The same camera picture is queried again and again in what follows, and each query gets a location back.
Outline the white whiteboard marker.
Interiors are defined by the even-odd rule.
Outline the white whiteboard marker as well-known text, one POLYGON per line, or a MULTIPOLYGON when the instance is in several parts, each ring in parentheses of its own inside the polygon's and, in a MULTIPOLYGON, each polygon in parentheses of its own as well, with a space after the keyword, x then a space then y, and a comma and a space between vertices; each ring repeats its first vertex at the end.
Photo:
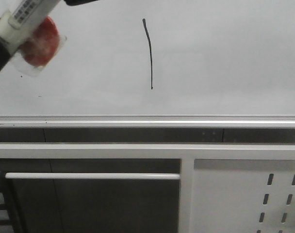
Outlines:
POLYGON ((0 18, 0 42, 10 55, 28 39, 59 0, 17 0, 0 18))

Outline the red round magnet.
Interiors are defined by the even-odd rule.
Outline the red round magnet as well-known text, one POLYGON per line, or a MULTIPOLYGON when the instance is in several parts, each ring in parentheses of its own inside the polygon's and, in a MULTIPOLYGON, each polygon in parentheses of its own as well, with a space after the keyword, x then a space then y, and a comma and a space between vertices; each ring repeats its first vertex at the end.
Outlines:
POLYGON ((11 64, 24 75, 37 77, 66 41, 67 37, 60 34, 53 19, 46 16, 33 34, 18 48, 11 64))

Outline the white perforated metal panel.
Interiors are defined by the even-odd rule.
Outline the white perforated metal panel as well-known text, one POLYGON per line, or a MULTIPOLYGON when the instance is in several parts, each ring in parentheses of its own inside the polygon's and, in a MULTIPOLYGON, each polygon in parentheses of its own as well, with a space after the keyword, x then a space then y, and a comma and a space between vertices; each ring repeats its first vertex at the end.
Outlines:
POLYGON ((193 233, 295 233, 295 160, 201 160, 193 233))

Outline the whiteboard with aluminium frame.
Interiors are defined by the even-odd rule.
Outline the whiteboard with aluminium frame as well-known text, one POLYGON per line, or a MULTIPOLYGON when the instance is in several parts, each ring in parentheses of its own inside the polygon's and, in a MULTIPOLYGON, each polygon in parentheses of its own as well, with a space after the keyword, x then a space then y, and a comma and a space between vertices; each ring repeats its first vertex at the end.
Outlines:
POLYGON ((295 0, 99 0, 51 12, 40 72, 0 73, 0 127, 295 128, 295 0))

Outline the white horizontal rail bar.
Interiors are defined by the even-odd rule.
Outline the white horizontal rail bar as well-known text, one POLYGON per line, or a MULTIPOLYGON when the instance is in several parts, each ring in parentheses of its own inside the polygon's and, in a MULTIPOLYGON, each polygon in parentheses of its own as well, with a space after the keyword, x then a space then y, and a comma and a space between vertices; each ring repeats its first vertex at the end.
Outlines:
POLYGON ((6 179, 59 180, 179 180, 180 174, 171 173, 22 173, 8 172, 6 179))

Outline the white metal stand frame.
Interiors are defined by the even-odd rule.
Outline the white metal stand frame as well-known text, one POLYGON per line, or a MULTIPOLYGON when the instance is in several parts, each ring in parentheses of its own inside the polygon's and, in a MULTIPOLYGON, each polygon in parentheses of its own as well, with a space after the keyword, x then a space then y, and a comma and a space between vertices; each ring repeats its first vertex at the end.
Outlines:
POLYGON ((191 188, 195 159, 295 160, 295 145, 227 144, 7 144, 0 159, 181 159, 179 232, 192 232, 191 188))

